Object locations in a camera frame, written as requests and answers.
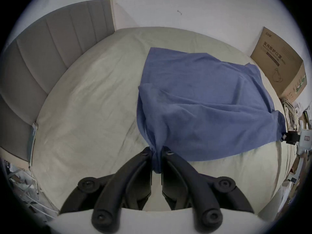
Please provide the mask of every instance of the round bolt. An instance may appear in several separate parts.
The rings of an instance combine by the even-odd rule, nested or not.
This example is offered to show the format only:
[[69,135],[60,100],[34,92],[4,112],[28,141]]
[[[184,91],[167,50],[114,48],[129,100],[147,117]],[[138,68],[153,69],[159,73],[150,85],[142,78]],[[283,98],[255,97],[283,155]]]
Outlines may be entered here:
[[91,180],[88,180],[88,181],[85,181],[82,183],[82,186],[85,188],[85,189],[91,189],[93,186],[94,186],[94,182],[91,181]]
[[94,177],[85,177],[78,182],[78,188],[84,193],[94,193],[99,189],[99,182]]
[[229,193],[236,187],[236,183],[229,177],[218,177],[213,183],[214,188],[220,193]]
[[113,222],[111,215],[106,212],[99,213],[96,219],[100,225],[105,225],[105,226],[108,226]]
[[228,180],[221,180],[219,182],[219,185],[221,185],[223,187],[230,187],[231,183]]
[[220,210],[212,209],[203,214],[202,220],[206,226],[217,226],[222,223],[223,216]]

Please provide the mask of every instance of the beige duvet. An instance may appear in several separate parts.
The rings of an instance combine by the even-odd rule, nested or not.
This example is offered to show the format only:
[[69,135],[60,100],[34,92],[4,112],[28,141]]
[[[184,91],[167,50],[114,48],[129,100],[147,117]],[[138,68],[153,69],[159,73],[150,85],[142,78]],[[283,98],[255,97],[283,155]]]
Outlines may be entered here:
[[[164,27],[117,30],[84,53],[61,77],[38,116],[31,168],[59,209],[84,177],[115,173],[147,146],[136,123],[138,85],[150,47],[206,52],[237,64],[254,64],[234,47],[198,33]],[[283,107],[268,79],[275,109]],[[236,181],[258,213],[270,201],[295,159],[294,146],[273,142],[248,152],[192,162],[198,172]],[[154,177],[144,210],[169,210]]]

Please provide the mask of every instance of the headboard panel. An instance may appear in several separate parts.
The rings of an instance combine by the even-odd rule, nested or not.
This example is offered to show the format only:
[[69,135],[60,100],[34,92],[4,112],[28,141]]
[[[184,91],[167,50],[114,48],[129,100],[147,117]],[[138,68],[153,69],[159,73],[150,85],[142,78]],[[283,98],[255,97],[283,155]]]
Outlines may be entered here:
[[0,58],[0,146],[27,160],[31,125],[60,77],[115,32],[111,0],[55,10],[27,27]]

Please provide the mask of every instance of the blue towel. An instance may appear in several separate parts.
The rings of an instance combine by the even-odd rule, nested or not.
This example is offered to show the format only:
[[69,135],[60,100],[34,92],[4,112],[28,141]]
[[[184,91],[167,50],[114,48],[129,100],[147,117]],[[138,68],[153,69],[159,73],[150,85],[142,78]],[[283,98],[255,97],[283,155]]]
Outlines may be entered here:
[[137,124],[157,173],[163,146],[187,161],[204,161],[277,141],[286,131],[260,71],[249,63],[151,48],[138,90]]

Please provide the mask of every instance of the cardboard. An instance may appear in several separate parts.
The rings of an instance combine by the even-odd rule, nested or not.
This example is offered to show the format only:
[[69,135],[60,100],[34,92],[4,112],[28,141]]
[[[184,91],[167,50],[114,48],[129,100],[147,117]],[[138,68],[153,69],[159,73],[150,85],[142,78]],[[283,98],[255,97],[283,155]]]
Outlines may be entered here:
[[301,57],[277,34],[263,27],[251,58],[271,82],[277,96],[290,102],[307,84]]

